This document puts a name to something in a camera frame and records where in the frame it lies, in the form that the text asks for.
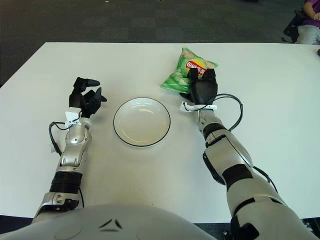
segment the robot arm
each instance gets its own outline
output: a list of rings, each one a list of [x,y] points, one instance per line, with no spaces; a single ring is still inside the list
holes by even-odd
[[[69,96],[69,109],[65,112],[65,149],[60,151],[54,142],[55,150],[60,154],[51,187],[42,200],[32,223],[36,223],[52,216],[58,216],[66,211],[74,210],[79,204],[79,190],[81,179],[88,160],[87,149],[92,135],[90,115],[97,112],[101,101],[107,99],[101,95],[101,87],[96,92],[90,90],[85,95],[82,92],[87,87],[98,86],[100,83],[92,79],[78,77]]]
[[[216,97],[203,86],[210,84],[209,80],[204,81],[206,83],[202,80],[191,82],[191,99],[196,105],[207,105],[210,99],[211,104]],[[194,94],[201,91],[204,95]],[[198,111],[198,128],[206,145],[203,160],[213,178],[226,185],[235,240],[318,239],[307,230],[275,188],[255,172],[247,150],[225,128],[213,110]]]

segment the white table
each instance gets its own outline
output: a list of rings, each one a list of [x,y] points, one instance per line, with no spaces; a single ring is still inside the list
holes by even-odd
[[[89,163],[82,179],[87,206],[153,205],[194,223],[228,222],[226,187],[203,160],[205,142],[182,98],[160,84],[177,65],[183,44],[46,43],[0,89],[0,214],[33,217],[53,179],[48,125],[64,121],[78,76],[99,80],[108,102],[93,116]],[[244,105],[233,132],[300,218],[320,216],[319,47],[267,43],[188,44],[219,63],[218,92]],[[167,136],[136,148],[113,129],[118,107],[152,97],[171,115]],[[232,100],[217,102],[226,126],[239,116]],[[66,132],[53,132],[64,148]]]

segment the robot forearm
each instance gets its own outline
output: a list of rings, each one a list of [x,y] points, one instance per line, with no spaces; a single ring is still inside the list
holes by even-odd
[[[226,185],[235,239],[317,239],[276,190],[254,171],[250,155],[211,110],[199,111],[205,138],[203,160]]]
[[[39,214],[65,212],[79,204],[79,188],[87,161],[87,149],[92,136],[89,132],[90,120],[82,118],[81,125],[75,124],[65,136],[65,150],[60,156],[51,187],[42,200],[33,222],[38,222]]]

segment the green chip bag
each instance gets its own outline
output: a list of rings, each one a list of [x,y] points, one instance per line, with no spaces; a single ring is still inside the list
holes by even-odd
[[[201,78],[206,69],[214,69],[217,66],[218,64],[204,60],[202,57],[195,55],[184,46],[175,72],[172,73],[163,84],[161,84],[161,87],[188,94],[190,93],[190,80],[187,78],[187,74],[191,68],[197,68],[199,77]]]

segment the plate rim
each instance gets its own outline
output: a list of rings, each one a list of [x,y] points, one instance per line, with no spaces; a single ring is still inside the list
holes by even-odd
[[[153,100],[153,101],[156,101],[156,102],[160,103],[160,104],[164,107],[164,109],[166,110],[166,112],[168,113],[168,116],[169,116],[169,127],[168,127],[168,130],[166,131],[165,135],[163,135],[162,138],[160,138],[158,141],[156,141],[156,142],[154,142],[154,143],[152,143],[152,144],[141,145],[141,146],[140,146],[140,145],[134,145],[134,144],[131,144],[131,143],[123,140],[123,139],[118,135],[118,133],[117,133],[117,130],[116,130],[116,127],[115,127],[115,118],[116,118],[117,112],[119,111],[119,109],[120,109],[123,105],[125,105],[127,102],[130,102],[131,100],[134,100],[134,99],[151,99],[151,100]],[[131,146],[138,147],[138,148],[149,147],[149,146],[155,145],[156,143],[160,142],[160,141],[161,141],[162,139],[164,139],[164,137],[168,134],[170,127],[171,127],[171,117],[170,117],[170,113],[169,113],[168,109],[167,109],[166,106],[163,105],[161,102],[159,102],[158,100],[155,100],[154,98],[151,98],[151,97],[140,96],[140,97],[135,97],[135,98],[129,99],[128,101],[124,102],[123,104],[121,104],[121,106],[118,107],[118,109],[116,110],[116,112],[115,112],[115,114],[114,114],[114,116],[113,116],[113,129],[114,129],[115,134],[118,136],[118,138],[121,139],[121,141],[125,142],[126,144],[129,144],[129,145],[131,145]]]

